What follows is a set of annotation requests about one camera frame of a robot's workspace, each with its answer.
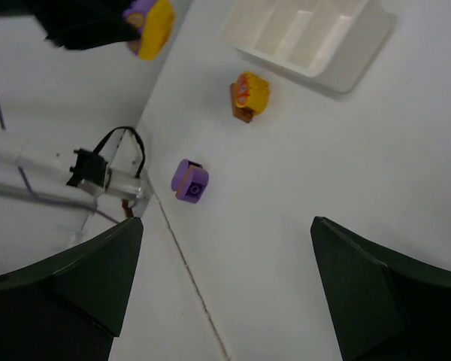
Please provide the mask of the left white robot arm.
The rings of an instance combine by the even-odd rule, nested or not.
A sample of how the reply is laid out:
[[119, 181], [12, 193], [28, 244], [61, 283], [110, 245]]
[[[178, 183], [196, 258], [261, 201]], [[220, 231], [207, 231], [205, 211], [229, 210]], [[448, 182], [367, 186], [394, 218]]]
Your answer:
[[[88, 50], [127, 42], [137, 56], [151, 60], [161, 47], [152, 31], [158, 1], [0, 1], [0, 17], [32, 15], [47, 32], [47, 40], [67, 50]], [[0, 105], [0, 160], [17, 167], [26, 189], [26, 170], [36, 170], [69, 187], [90, 188], [92, 193], [115, 194], [127, 204], [142, 196], [141, 162], [134, 176], [119, 181], [100, 152], [111, 135], [93, 150], [80, 148], [69, 153], [48, 150], [34, 141], [14, 138], [7, 132]]]

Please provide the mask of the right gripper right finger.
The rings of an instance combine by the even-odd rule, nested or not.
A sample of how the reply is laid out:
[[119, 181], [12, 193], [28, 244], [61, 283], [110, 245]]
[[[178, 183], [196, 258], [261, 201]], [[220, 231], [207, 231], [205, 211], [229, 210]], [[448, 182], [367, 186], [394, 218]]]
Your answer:
[[451, 271], [325, 217], [310, 234], [344, 360], [451, 360]]

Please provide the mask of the yellow orange lego stack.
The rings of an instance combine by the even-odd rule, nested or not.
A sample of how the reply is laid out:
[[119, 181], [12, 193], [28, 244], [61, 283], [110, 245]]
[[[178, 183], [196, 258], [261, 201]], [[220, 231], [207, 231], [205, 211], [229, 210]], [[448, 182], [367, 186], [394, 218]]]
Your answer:
[[250, 123], [267, 107], [270, 95], [270, 84], [251, 71], [245, 71], [230, 85], [232, 115], [237, 119]]

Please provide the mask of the white three-compartment tray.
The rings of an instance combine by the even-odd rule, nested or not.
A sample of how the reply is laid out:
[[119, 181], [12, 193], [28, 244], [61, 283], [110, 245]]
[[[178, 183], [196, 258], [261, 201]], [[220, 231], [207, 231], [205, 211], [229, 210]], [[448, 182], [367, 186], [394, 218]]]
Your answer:
[[271, 71], [348, 93], [393, 24], [381, 1], [237, 1], [221, 39]]

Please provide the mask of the yellow lego brick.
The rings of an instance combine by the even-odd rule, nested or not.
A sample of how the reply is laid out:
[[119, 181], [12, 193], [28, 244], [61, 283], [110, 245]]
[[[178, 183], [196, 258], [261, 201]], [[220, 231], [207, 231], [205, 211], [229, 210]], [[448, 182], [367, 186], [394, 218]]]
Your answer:
[[167, 43], [175, 22], [175, 11], [168, 0], [133, 1], [123, 12], [124, 20], [134, 26], [138, 40], [128, 41], [128, 49], [142, 60], [154, 60]]

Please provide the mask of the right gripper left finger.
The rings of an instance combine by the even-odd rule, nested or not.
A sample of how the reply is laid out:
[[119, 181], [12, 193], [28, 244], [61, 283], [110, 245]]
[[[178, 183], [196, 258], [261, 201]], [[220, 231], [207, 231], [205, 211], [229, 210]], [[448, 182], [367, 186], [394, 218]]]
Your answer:
[[123, 327], [143, 231], [130, 218], [0, 275], [0, 360], [107, 360]]

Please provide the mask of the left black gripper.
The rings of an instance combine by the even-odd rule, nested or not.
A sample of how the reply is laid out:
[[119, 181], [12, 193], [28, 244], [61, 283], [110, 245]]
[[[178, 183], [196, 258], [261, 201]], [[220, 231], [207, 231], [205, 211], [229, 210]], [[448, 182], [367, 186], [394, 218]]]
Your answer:
[[116, 0], [0, 0], [0, 17], [33, 16], [54, 46], [88, 50], [140, 38], [123, 18], [129, 5]]

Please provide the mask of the purple brown lego stack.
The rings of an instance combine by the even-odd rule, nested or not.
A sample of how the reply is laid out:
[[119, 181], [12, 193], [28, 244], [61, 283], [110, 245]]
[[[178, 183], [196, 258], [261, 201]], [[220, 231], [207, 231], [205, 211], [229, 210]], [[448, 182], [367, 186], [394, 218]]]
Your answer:
[[209, 173], [202, 164], [183, 159], [171, 180], [171, 190], [177, 199], [197, 203], [209, 182]]

